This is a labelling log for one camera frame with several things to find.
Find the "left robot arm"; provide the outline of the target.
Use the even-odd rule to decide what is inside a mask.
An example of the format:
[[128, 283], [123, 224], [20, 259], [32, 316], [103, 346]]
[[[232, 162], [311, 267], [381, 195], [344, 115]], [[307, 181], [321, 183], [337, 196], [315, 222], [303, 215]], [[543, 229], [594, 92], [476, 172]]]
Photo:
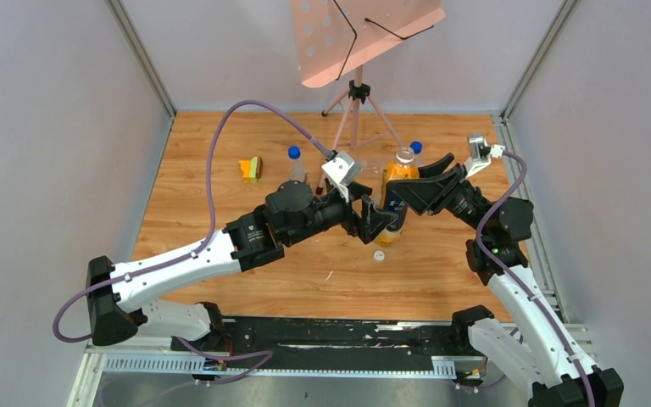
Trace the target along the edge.
[[107, 256], [91, 259], [86, 284], [94, 290], [86, 301], [92, 343], [114, 345], [141, 333], [182, 337], [206, 350], [219, 348], [226, 329], [215, 304], [186, 306], [160, 296], [273, 263], [284, 257], [286, 248], [334, 226], [370, 243], [396, 221], [393, 212], [373, 203], [370, 188], [355, 184], [347, 191], [347, 198], [337, 189], [316, 197], [310, 186], [287, 181], [264, 204], [210, 238], [127, 263], [114, 263]]

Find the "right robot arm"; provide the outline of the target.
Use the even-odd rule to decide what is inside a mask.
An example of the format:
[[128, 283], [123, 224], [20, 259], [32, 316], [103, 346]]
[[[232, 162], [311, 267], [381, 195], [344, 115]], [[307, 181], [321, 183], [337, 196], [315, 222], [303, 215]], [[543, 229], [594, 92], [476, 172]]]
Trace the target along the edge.
[[[520, 174], [496, 202], [473, 187], [470, 177], [493, 159], [507, 157]], [[520, 250], [531, 237], [533, 204], [513, 197], [526, 174], [525, 161], [500, 146], [476, 153], [464, 164], [442, 161], [423, 167], [419, 177], [389, 181], [387, 190], [416, 214], [447, 210], [476, 231], [466, 243], [469, 267], [504, 305], [523, 340], [514, 338], [482, 306], [453, 314], [450, 342], [461, 354], [486, 356], [528, 398], [530, 406], [617, 406], [624, 382], [613, 368], [602, 369], [582, 349], [549, 304]]]

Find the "orange dark label bottle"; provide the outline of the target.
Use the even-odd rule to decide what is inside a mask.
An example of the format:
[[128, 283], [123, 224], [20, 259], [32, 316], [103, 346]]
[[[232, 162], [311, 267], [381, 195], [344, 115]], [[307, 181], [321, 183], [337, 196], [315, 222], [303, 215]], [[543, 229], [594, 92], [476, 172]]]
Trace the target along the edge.
[[375, 239], [376, 244], [383, 248], [392, 246], [400, 238], [408, 213], [407, 204], [387, 184], [389, 181], [418, 179], [420, 174], [415, 159], [416, 153], [411, 147], [400, 148], [396, 152], [395, 158], [389, 161], [383, 168], [379, 206], [381, 209], [393, 212], [398, 216]]

